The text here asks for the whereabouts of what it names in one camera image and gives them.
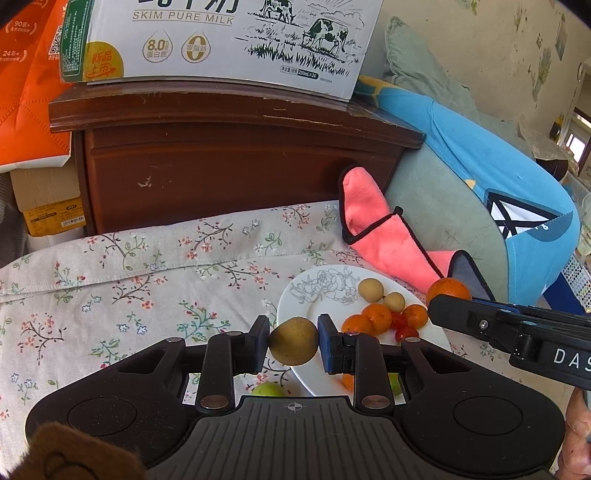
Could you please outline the person right hand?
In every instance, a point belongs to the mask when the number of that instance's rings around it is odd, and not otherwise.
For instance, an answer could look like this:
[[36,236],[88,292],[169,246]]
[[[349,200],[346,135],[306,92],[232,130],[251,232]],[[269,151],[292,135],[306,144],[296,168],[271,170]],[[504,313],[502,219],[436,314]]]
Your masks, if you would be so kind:
[[566,410],[566,431],[558,457],[556,479],[589,479],[590,466],[590,410],[585,393],[576,388]]

